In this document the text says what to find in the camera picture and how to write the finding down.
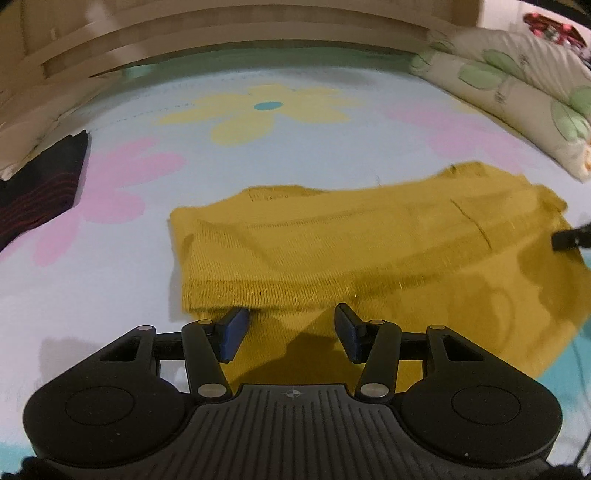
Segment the mustard yellow knit sweater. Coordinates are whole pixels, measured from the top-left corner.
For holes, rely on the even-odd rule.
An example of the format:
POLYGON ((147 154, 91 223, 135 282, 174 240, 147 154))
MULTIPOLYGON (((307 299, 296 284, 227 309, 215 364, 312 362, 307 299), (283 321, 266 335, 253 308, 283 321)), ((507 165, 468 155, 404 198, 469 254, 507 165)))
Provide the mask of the mustard yellow knit sweater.
POLYGON ((445 325, 530 376, 590 315, 590 272, 555 252, 566 203, 479 163, 362 190, 249 188, 169 217, 183 310, 214 320, 247 308, 249 333, 224 367, 243 383, 345 383, 361 374, 335 306, 411 332, 445 325))

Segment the grey white pillow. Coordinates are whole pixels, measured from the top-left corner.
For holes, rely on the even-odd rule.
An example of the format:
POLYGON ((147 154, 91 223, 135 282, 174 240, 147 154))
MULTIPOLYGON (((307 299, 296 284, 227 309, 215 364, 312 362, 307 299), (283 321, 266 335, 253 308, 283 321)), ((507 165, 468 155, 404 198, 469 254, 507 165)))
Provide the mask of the grey white pillow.
POLYGON ((47 83, 1 95, 1 179, 9 180, 38 150, 61 119, 116 83, 110 72, 78 81, 47 83))

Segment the floral bed sheet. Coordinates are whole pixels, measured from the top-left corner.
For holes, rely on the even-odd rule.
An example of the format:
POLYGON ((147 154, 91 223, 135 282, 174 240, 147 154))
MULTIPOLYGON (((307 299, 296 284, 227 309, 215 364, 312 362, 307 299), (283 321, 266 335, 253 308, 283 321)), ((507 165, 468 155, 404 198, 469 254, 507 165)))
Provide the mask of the floral bed sheet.
POLYGON ((170 212, 259 185, 355 189, 482 161, 554 190, 578 226, 590 187, 496 119, 411 75, 404 54, 331 48, 220 50, 133 67, 68 117, 86 130, 76 205, 1 254, 1 467, 31 454, 22 411, 32 393, 139 324, 185 320, 167 229, 170 212), (259 139, 218 144, 215 127, 245 110, 252 87, 315 87, 346 99, 346 122, 278 114, 259 139))

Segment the wooden headboard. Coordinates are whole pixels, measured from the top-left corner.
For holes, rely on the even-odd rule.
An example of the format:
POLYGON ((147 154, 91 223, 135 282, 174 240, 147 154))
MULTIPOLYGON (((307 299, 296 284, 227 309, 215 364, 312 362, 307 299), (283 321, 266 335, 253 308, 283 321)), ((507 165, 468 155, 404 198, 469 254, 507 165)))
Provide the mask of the wooden headboard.
POLYGON ((476 1, 5 1, 1 95, 120 72, 50 134, 128 129, 193 75, 388 68, 479 13, 476 1))

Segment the floral rolled duvet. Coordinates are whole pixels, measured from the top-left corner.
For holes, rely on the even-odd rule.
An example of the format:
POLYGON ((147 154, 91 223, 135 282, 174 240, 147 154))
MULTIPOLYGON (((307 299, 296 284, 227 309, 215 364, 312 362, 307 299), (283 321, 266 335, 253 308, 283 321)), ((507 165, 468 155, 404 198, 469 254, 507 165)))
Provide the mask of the floral rolled duvet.
POLYGON ((503 121, 575 179, 590 179, 590 70, 574 52, 531 34, 432 30, 410 71, 503 121))

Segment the dark folded striped garment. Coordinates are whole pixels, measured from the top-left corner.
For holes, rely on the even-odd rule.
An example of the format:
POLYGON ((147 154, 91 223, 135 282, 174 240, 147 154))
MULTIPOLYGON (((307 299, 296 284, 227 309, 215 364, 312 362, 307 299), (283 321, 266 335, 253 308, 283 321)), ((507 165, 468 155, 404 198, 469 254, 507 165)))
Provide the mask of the dark folded striped garment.
POLYGON ((1 182, 1 247, 74 205, 89 144, 83 130, 47 148, 1 182))

